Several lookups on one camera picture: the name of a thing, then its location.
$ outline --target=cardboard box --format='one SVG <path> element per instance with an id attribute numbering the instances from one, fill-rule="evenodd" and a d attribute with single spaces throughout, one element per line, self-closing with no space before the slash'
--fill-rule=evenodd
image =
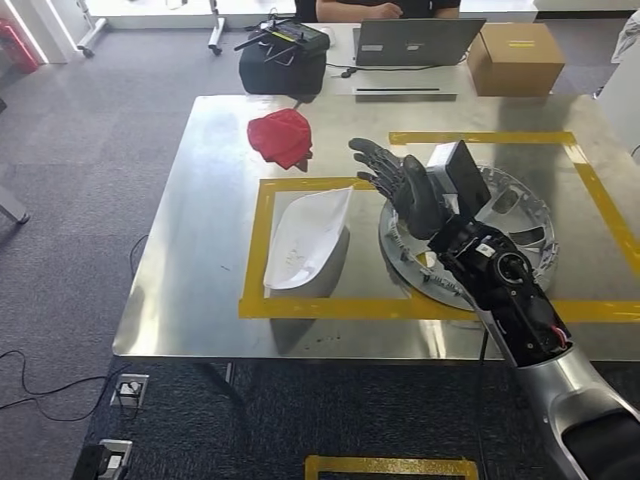
<path id="1" fill-rule="evenodd" d="M 480 96 L 546 96 L 565 57 L 543 23 L 488 23 L 467 64 Z"/>

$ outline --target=person's hand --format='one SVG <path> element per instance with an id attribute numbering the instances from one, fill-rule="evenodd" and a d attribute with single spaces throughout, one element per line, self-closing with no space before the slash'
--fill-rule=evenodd
<path id="1" fill-rule="evenodd" d="M 445 225 L 446 207 L 436 197 L 424 166 L 413 155 L 400 159 L 386 148 L 364 138 L 353 138 L 349 146 L 356 162 L 363 163 L 376 175 L 358 172 L 383 194 L 398 212 L 409 233 L 420 240 L 429 240 Z"/>
<path id="2" fill-rule="evenodd" d="M 369 18 L 400 18 L 402 15 L 402 9 L 395 3 L 383 3 L 369 8 Z"/>

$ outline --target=robotic arm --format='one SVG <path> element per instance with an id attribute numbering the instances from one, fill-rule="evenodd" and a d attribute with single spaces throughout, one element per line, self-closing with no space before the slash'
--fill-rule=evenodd
<path id="1" fill-rule="evenodd" d="M 354 158 L 417 239 L 429 240 L 529 399 L 548 452 L 570 480 L 640 478 L 640 414 L 601 377 L 572 340 L 500 230 L 475 220 L 490 193 L 464 142 L 443 146 L 425 168 L 353 139 Z"/>

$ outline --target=red hat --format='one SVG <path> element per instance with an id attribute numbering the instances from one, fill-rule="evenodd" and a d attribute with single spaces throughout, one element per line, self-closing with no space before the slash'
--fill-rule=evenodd
<path id="1" fill-rule="evenodd" d="M 285 170 L 296 165 L 306 172 L 312 155 L 311 127 L 292 108 L 251 120 L 247 126 L 247 135 L 254 150 Z"/>

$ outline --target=robotic thumb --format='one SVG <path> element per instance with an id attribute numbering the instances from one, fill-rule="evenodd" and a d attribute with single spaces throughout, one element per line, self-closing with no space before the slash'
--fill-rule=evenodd
<path id="1" fill-rule="evenodd" d="M 438 201 L 433 185 L 424 166 L 413 155 L 402 162 L 402 169 L 409 182 L 413 204 L 406 219 L 409 233 L 419 240 L 429 240 L 447 221 L 446 209 Z"/>

